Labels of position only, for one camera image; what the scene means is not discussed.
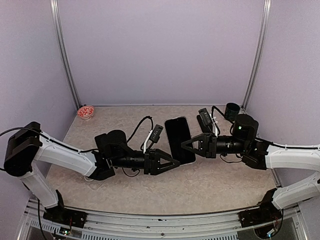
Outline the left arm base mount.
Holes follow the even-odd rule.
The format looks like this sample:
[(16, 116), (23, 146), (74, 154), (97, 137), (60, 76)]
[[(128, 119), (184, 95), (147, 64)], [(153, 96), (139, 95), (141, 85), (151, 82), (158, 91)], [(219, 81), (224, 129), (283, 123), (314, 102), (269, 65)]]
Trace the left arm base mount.
[(56, 190), (56, 194), (58, 198), (57, 206), (51, 208), (45, 207), (43, 218), (54, 223), (83, 229), (88, 214), (84, 211), (66, 208), (61, 193)]

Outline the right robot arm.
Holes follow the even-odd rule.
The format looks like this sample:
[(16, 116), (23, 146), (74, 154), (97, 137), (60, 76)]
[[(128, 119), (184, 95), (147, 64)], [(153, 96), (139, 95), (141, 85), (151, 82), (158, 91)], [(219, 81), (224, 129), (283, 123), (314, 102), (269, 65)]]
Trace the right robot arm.
[(314, 171), (311, 176), (286, 187), (267, 191), (256, 210), (256, 218), (266, 222), (276, 209), (284, 209), (320, 194), (319, 145), (281, 145), (257, 138), (259, 123), (247, 114), (239, 114), (232, 125), (231, 135), (217, 136), (204, 132), (181, 143), (187, 151), (207, 159), (218, 155), (239, 154), (241, 161), (256, 170), (305, 169)]

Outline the blue-edged smartphone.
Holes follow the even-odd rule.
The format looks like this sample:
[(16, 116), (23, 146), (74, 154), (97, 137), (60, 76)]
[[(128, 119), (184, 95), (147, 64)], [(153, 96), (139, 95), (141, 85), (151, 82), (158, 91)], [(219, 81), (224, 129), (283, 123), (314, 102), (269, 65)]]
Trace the blue-edged smartphone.
[(100, 135), (97, 135), (94, 137), (97, 149), (99, 149), (101, 152), (104, 151), (106, 144), (108, 143), (107, 134), (103, 133)]

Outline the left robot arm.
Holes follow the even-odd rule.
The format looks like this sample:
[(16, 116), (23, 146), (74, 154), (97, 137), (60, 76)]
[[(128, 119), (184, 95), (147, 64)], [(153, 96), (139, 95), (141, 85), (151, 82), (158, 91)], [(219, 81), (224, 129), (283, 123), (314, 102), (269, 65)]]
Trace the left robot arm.
[(96, 136), (95, 149), (82, 150), (52, 138), (40, 127), (33, 121), (25, 127), (13, 128), (15, 134), (8, 139), (3, 169), (19, 178), (61, 223), (70, 218), (70, 211), (35, 161), (75, 171), (94, 181), (113, 177), (114, 168), (142, 170), (145, 175), (156, 176), (180, 166), (178, 160), (160, 149), (133, 150), (128, 146), (126, 134), (119, 129)]

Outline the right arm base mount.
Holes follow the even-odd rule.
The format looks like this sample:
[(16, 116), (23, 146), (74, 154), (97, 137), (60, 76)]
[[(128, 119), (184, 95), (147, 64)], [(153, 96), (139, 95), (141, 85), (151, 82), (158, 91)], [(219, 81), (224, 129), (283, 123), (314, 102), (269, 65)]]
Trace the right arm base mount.
[(259, 202), (258, 208), (247, 209), (238, 213), (242, 228), (268, 223), (283, 217), (282, 210), (277, 209), (272, 204), (273, 195), (276, 190), (276, 188), (268, 190)]

